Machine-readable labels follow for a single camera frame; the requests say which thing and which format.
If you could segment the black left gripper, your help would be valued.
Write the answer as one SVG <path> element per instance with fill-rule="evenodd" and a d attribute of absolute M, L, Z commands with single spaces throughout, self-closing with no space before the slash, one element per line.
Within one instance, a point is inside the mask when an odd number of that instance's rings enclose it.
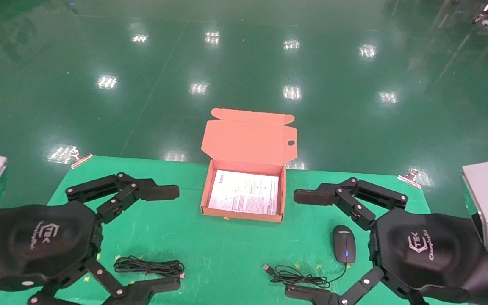
<path fill-rule="evenodd" d="M 0 290 L 43 288 L 29 305 L 75 305 L 57 299 L 56 292 L 88 271 L 110 294 L 103 305 L 148 305 L 155 294 L 180 289 L 180 278 L 138 281 L 127 286 L 96 259 L 102 241 L 101 224 L 108 224 L 138 200 L 174 200 L 178 185 L 157 185 L 152 178 L 124 172 L 71 186 L 69 202 L 60 206 L 30 205 L 0 209 Z M 110 195 L 97 208 L 87 203 Z"/>

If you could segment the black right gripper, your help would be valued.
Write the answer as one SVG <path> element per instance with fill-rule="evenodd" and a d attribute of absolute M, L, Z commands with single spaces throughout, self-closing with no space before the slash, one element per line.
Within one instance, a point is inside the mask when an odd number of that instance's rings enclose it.
<path fill-rule="evenodd" d="M 285 295 L 313 305 L 356 305 L 382 281 L 397 296 L 488 305 L 488 251 L 473 221 L 440 213 L 395 209 L 370 234 L 374 267 L 344 294 L 286 285 Z"/>

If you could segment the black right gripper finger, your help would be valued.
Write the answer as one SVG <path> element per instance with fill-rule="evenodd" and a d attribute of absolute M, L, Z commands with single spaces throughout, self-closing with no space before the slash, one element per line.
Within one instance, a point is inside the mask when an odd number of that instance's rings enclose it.
<path fill-rule="evenodd" d="M 296 189 L 293 199 L 304 205 L 336 206 L 363 230 L 372 230 L 376 216 L 361 200 L 386 210 L 405 209 L 408 201 L 404 194 L 356 177 L 338 184 L 321 183 L 314 190 Z"/>

